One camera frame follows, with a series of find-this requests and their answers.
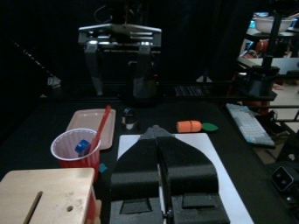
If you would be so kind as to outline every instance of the blue object in cup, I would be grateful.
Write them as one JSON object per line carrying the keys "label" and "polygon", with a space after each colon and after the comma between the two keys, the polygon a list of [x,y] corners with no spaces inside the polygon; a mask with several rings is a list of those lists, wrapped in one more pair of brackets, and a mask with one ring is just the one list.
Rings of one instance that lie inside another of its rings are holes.
{"label": "blue object in cup", "polygon": [[78,153],[79,158],[89,154],[89,146],[90,144],[86,140],[82,139],[78,141],[74,151]]}

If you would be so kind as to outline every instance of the keyboard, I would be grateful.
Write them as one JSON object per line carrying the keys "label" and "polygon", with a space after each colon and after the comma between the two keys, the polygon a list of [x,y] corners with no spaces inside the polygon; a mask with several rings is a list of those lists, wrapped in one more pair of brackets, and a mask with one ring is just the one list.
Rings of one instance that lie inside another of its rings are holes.
{"label": "keyboard", "polygon": [[257,147],[274,148],[274,142],[246,106],[226,103],[226,109],[246,142]]}

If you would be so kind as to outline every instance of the wooden block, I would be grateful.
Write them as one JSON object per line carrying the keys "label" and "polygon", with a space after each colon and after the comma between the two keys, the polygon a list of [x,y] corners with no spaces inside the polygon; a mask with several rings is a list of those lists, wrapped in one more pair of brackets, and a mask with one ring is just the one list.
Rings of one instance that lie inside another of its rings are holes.
{"label": "wooden block", "polygon": [[10,171],[0,185],[1,223],[83,223],[91,168]]}

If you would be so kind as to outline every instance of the orange object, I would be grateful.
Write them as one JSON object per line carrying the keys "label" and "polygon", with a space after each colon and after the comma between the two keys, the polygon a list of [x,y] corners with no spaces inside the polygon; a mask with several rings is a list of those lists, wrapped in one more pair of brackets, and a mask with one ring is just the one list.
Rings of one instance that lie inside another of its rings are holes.
{"label": "orange object", "polygon": [[201,123],[198,121],[177,122],[176,130],[178,133],[198,132],[201,130]]}

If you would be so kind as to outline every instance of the black cloth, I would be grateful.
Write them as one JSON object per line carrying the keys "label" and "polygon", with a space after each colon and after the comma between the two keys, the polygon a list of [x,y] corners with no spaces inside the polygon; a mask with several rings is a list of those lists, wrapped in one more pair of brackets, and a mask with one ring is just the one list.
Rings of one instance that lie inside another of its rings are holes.
{"label": "black cloth", "polygon": [[257,155],[232,128],[216,104],[206,102],[164,102],[150,108],[135,108],[134,115],[139,127],[133,131],[121,129],[121,113],[126,105],[119,102],[42,103],[1,145],[0,178],[11,170],[58,168],[55,158],[50,154],[51,140],[66,129],[77,110],[102,109],[106,104],[115,110],[114,136],[110,149],[99,153],[99,161],[106,165],[106,170],[93,184],[95,197],[102,200],[102,224],[107,224],[109,178],[117,160],[118,136],[142,134],[146,128],[156,124],[168,132],[176,133],[176,122],[182,120],[217,125],[218,130],[208,134],[209,140],[253,222],[293,223]]}

